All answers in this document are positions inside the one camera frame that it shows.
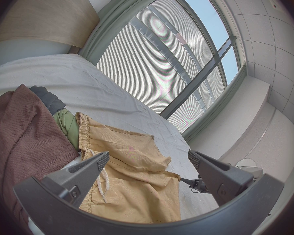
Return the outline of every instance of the white drawstring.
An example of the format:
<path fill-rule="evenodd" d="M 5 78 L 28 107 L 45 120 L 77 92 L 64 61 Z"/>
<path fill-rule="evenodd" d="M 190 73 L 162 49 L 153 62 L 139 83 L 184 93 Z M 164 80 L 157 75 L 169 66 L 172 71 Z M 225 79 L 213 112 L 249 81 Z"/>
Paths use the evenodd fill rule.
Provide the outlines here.
<path fill-rule="evenodd" d="M 95 155 L 94 151 L 92 151 L 91 149 L 87 149 L 86 148 L 85 150 L 90 151 L 93 156 Z M 109 188 L 110 188 L 109 177 L 108 177 L 108 174 L 107 174 L 105 168 L 103 168 L 101 172 L 102 172 L 102 177 L 106 180 L 106 191 L 105 191 L 105 193 L 106 193 L 107 190 L 109 190 Z M 103 193 L 103 190 L 102 190 L 102 187 L 101 187 L 100 174 L 99 174 L 99 176 L 98 176 L 98 178 L 97 178 L 96 181 L 97 181 L 97 185 L 98 185 L 98 190 L 99 190 L 99 192 L 100 192 L 100 194 L 101 194 L 104 202 L 106 203 L 105 193 Z"/>

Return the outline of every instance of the gray garment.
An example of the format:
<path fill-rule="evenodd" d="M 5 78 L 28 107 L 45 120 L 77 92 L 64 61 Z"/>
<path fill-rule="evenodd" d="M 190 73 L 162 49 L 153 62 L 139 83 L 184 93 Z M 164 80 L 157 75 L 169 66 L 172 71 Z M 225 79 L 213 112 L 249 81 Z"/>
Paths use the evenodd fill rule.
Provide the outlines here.
<path fill-rule="evenodd" d="M 48 92 L 47 89 L 43 86 L 37 87 L 34 85 L 29 89 L 43 101 L 43 104 L 48 108 L 51 115 L 54 115 L 56 112 L 62 110 L 66 106 L 66 104 L 58 99 L 56 95 Z"/>

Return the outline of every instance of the mattress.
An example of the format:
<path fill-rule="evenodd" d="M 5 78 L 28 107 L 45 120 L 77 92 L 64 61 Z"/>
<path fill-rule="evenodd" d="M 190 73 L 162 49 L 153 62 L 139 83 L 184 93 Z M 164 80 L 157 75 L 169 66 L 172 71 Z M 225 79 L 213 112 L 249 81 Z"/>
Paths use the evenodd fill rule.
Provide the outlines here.
<path fill-rule="evenodd" d="M 82 112 L 105 125 L 153 135 L 159 151 L 172 158 L 168 171 L 182 178 L 197 178 L 198 173 L 188 160 L 189 146 L 177 128 L 83 57 L 77 54 L 49 55 L 0 66 L 0 95 L 14 91 L 21 83 L 27 87 L 46 87 L 73 114 Z M 218 207 L 211 195 L 194 194 L 184 182 L 180 182 L 179 192 L 182 219 Z"/>

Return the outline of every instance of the pile of clothes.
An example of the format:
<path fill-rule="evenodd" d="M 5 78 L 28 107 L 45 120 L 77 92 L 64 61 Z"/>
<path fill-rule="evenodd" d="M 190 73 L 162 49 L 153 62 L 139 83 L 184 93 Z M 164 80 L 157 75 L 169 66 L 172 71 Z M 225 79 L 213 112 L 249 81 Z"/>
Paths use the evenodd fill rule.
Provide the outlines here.
<path fill-rule="evenodd" d="M 0 197 L 28 229 L 28 216 L 13 186 L 62 169 L 81 154 L 85 160 L 109 151 L 100 174 L 80 206 L 94 215 L 124 222 L 180 220 L 180 176 L 166 171 L 153 136 L 105 126 L 73 115 L 44 87 L 21 84 L 0 96 Z"/>

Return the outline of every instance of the green garment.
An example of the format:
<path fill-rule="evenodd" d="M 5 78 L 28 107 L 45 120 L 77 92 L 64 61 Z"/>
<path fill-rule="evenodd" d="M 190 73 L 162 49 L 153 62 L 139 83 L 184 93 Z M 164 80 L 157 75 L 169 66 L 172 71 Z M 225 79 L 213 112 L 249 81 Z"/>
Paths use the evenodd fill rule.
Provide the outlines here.
<path fill-rule="evenodd" d="M 68 140 L 74 146 L 74 148 L 79 151 L 78 147 L 78 133 L 79 133 L 79 126 L 76 122 L 75 116 L 69 112 L 67 109 L 63 109 L 58 111 L 53 116 L 56 123 L 66 135 Z"/>

